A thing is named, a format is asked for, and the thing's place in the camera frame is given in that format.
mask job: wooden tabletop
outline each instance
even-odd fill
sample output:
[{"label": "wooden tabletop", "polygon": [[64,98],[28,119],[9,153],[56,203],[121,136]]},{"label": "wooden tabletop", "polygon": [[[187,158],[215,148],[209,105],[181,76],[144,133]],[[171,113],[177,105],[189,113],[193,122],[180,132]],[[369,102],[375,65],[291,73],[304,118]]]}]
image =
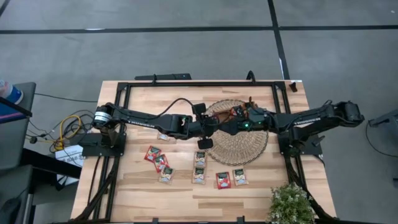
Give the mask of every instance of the wooden tabletop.
[{"label": "wooden tabletop", "polygon": [[[103,82],[98,105],[114,102],[117,84],[117,81]],[[297,83],[297,89],[295,93],[289,89],[287,91],[292,113],[308,109],[303,84]],[[260,107],[275,111],[272,90],[268,86],[134,87],[129,109],[158,114],[179,97],[185,97],[194,104],[211,105],[223,99],[247,101],[249,96]],[[283,110],[281,95],[279,100]],[[186,102],[179,101],[168,113],[192,114],[192,109]],[[258,159],[241,166],[246,170],[249,185],[235,187],[232,180],[232,189],[218,190],[215,174],[224,171],[232,174],[237,167],[224,166],[208,157],[206,184],[192,184],[193,153],[198,150],[197,139],[158,140],[156,130],[133,125],[128,125],[126,132],[127,144],[119,165],[112,222],[149,222],[153,217],[163,222],[236,221],[236,217],[242,215],[246,221],[264,221],[271,205],[271,187],[287,182],[276,134],[269,133],[266,150]],[[176,170],[172,185],[158,182],[159,176],[154,165],[144,160],[150,145],[160,148],[170,166]],[[87,204],[96,160],[97,157],[89,157],[84,162],[72,218],[78,216]],[[302,156],[302,161],[309,191],[327,213],[335,216],[323,164],[313,156]],[[96,173],[93,195],[98,188],[101,165],[102,159]],[[100,218],[104,217],[106,199],[107,196],[104,196]]]}]

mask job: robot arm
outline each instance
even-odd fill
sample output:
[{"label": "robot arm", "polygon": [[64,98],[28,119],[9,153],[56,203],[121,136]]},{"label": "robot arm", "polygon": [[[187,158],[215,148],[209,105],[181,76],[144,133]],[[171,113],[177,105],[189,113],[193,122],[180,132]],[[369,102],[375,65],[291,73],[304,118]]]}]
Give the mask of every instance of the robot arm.
[{"label": "robot arm", "polygon": [[[221,130],[231,135],[240,131],[270,131],[276,134],[289,131],[292,142],[306,141],[308,137],[337,126],[355,127],[364,120],[359,108],[352,102],[340,102],[335,105],[328,101],[323,106],[294,114],[276,114],[259,108],[249,99],[248,103],[220,111],[212,116],[205,115],[204,103],[193,105],[196,116],[184,114],[153,115],[127,110],[112,103],[99,106],[95,113],[93,126],[103,135],[108,135],[117,124],[134,124],[157,129],[175,139],[187,140],[202,138],[198,142],[200,149],[212,147],[208,139],[215,131]],[[305,127],[297,125],[311,123]]]}]

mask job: round wicker mat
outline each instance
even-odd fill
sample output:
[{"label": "round wicker mat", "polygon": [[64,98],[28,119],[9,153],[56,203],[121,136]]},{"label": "round wicker mat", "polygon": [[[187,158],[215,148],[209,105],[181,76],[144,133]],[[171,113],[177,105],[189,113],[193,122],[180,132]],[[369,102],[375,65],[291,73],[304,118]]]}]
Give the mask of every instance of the round wicker mat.
[{"label": "round wicker mat", "polygon": [[[224,111],[233,106],[244,103],[241,100],[221,100],[211,106],[206,114]],[[266,149],[268,132],[251,131],[230,135],[223,131],[216,131],[212,136],[213,147],[206,150],[208,155],[219,163],[228,166],[240,166],[257,159]]]}]

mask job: potted plant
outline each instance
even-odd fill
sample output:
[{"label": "potted plant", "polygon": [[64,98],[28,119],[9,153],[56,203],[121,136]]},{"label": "potted plant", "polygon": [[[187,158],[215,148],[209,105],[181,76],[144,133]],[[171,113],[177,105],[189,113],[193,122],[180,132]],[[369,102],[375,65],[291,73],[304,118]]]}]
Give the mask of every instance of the potted plant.
[{"label": "potted plant", "polygon": [[295,184],[272,188],[269,218],[280,224],[314,223],[314,212],[307,193]]}]

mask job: yellow cable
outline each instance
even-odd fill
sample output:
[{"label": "yellow cable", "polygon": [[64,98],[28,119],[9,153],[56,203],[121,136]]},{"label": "yellow cable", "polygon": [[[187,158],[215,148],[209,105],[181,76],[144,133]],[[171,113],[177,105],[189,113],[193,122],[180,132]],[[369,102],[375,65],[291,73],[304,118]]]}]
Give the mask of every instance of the yellow cable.
[{"label": "yellow cable", "polygon": [[79,120],[79,127],[78,127],[73,133],[71,133],[69,136],[65,136],[65,138],[68,139],[68,138],[74,137],[74,135],[77,134],[77,132],[80,130],[80,127],[81,127],[81,119],[80,119],[79,116],[77,116],[77,115],[70,115],[70,116],[67,116],[65,119],[63,119],[63,120],[61,121],[61,124],[60,124],[60,139],[57,141],[56,145],[54,145],[54,149],[55,149],[56,151],[63,150],[62,125],[63,125],[63,123],[64,123],[66,120],[68,120],[68,119],[70,119],[70,118],[77,118],[77,120]]},{"label": "yellow cable", "polygon": [[62,139],[62,126],[63,126],[63,123],[64,123],[66,120],[70,119],[70,118],[77,118],[77,120],[79,120],[79,127],[78,127],[73,133],[71,133],[69,136],[66,136],[65,139],[74,137],[74,135],[77,134],[77,132],[78,132],[78,131],[80,130],[80,128],[81,128],[81,119],[80,119],[80,117],[77,116],[77,115],[70,115],[70,116],[67,116],[65,119],[63,119],[63,120],[61,121],[61,123],[60,123],[60,139],[58,139],[58,140],[37,140],[37,141],[38,141],[38,142],[46,142],[46,143],[55,143],[55,144],[54,144],[54,149],[55,149],[56,151],[61,151],[61,150],[63,150],[64,145],[63,145],[63,142],[62,142],[62,141],[63,141],[63,139]]}]

